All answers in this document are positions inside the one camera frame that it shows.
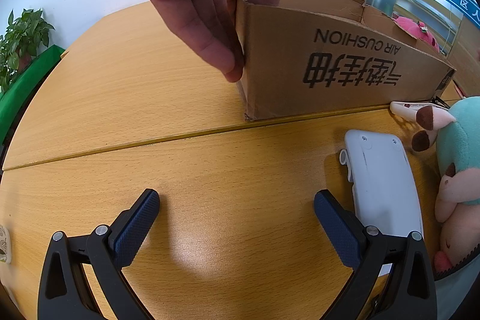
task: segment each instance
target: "cardboard box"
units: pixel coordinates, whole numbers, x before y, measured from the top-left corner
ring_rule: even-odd
[[[363,0],[237,1],[250,120],[440,96],[454,69]]]

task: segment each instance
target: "blue textured grip pad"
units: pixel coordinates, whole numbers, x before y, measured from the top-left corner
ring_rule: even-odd
[[[318,192],[314,199],[315,214],[342,263],[356,270],[360,265],[360,244],[330,201]]]
[[[114,243],[113,263],[118,269],[133,262],[159,211],[160,197],[152,191]]]

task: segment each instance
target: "pink plush toy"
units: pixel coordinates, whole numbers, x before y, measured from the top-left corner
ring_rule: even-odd
[[[442,223],[435,270],[459,264],[480,244],[480,97],[458,101],[448,111],[425,106],[417,111],[425,130],[412,139],[414,151],[436,140],[442,179],[435,202],[435,218]]]
[[[399,27],[404,29],[404,31],[407,31],[417,39],[425,41],[428,45],[433,46],[435,51],[440,52],[440,48],[438,47],[435,37],[428,31],[427,26],[423,22],[415,22],[414,20],[404,16],[399,16],[394,19],[394,21]]]

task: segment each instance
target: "coaster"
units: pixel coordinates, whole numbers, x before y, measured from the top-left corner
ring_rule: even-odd
[[[11,243],[8,229],[0,224],[0,262],[11,262]]]

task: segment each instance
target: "potted plant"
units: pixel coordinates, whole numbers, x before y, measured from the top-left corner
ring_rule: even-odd
[[[21,17],[14,18],[12,10],[8,17],[5,36],[0,35],[0,86],[3,92],[36,57],[42,43],[49,46],[49,30],[54,27],[42,18],[42,10],[25,10]]]

